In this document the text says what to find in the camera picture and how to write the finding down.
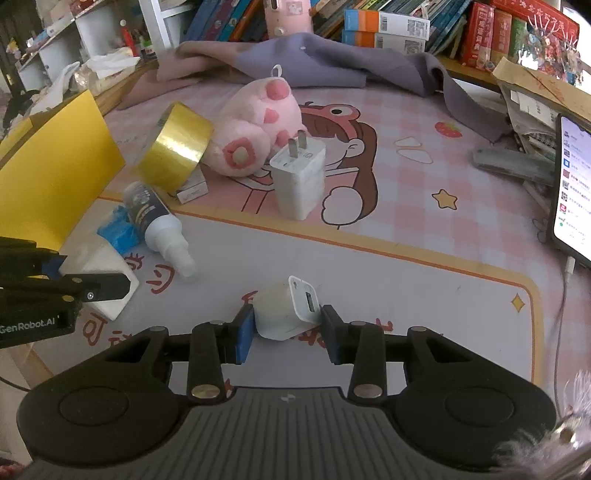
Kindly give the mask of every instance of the fluffy fur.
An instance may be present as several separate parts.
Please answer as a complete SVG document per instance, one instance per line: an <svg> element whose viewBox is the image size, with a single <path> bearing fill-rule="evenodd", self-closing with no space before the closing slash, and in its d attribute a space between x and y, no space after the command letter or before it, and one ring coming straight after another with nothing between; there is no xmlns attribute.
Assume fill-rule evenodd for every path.
<svg viewBox="0 0 591 480"><path fill-rule="evenodd" d="M203 155L212 170L246 177L306 128L289 84L280 77L254 80L224 106Z"/></svg>

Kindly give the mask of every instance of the pink paw pad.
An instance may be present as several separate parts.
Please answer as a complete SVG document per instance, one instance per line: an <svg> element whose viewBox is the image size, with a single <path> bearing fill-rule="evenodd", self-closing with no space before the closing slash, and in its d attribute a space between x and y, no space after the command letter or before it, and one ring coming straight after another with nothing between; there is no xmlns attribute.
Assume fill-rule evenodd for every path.
<svg viewBox="0 0 591 480"><path fill-rule="evenodd" d="M256 162L254 147L246 137L230 142L222 152L226 163L234 170L250 167Z"/></svg>
<svg viewBox="0 0 591 480"><path fill-rule="evenodd" d="M277 134L277 140L275 140L275 143L277 144L278 147L285 147L287 145L287 141L290 138L291 137L290 137L289 133L287 133L287 130L281 130Z"/></svg>
<svg viewBox="0 0 591 480"><path fill-rule="evenodd" d="M290 94L290 86L283 80L271 80L265 87L267 97L271 100L283 100Z"/></svg>
<svg viewBox="0 0 591 480"><path fill-rule="evenodd" d="M276 111L271 110L270 108L268 108L267 110L265 110L265 119L264 119L264 122L266 124L274 124L278 120L279 120L279 114Z"/></svg>

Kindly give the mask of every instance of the purple cloth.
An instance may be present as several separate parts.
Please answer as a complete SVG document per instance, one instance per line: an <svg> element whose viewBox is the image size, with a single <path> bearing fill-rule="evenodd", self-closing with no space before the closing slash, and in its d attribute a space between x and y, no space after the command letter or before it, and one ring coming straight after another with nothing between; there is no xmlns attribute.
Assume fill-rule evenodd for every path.
<svg viewBox="0 0 591 480"><path fill-rule="evenodd" d="M266 78L275 65L292 88L363 88L368 80L390 83L422 97L442 90L451 116L487 140L495 142L511 132L502 115L478 105L431 54L403 55L388 48L341 44L310 33L274 38L261 43L219 41L184 42L160 59L157 80L163 84L198 72L212 72L236 82ZM243 75L228 75L236 70ZM156 96L141 92L144 99Z"/></svg>

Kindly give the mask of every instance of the phone screen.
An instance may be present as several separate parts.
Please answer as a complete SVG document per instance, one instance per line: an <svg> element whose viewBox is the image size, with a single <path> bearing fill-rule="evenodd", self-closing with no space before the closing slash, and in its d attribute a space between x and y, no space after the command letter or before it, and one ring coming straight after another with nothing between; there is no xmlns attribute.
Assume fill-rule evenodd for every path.
<svg viewBox="0 0 591 480"><path fill-rule="evenodd" d="M554 236L591 259L591 135L561 118L562 155Z"/></svg>

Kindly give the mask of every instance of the red box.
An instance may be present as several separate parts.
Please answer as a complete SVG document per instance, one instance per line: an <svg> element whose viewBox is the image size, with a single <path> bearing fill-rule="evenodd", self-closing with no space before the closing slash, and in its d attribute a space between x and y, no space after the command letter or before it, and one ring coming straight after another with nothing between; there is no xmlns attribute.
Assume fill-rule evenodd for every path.
<svg viewBox="0 0 591 480"><path fill-rule="evenodd" d="M491 59L495 7L474 2L462 47L462 65L483 70Z"/></svg>
<svg viewBox="0 0 591 480"><path fill-rule="evenodd" d="M513 16L503 10L495 10L495 26L492 29L491 62L496 66L509 53Z"/></svg>
<svg viewBox="0 0 591 480"><path fill-rule="evenodd" d="M491 0L491 5L532 25L537 21L538 26L542 23L545 27L547 23L549 31L555 25L554 29L558 30L554 35L561 40L573 43L579 39L579 24L542 0Z"/></svg>

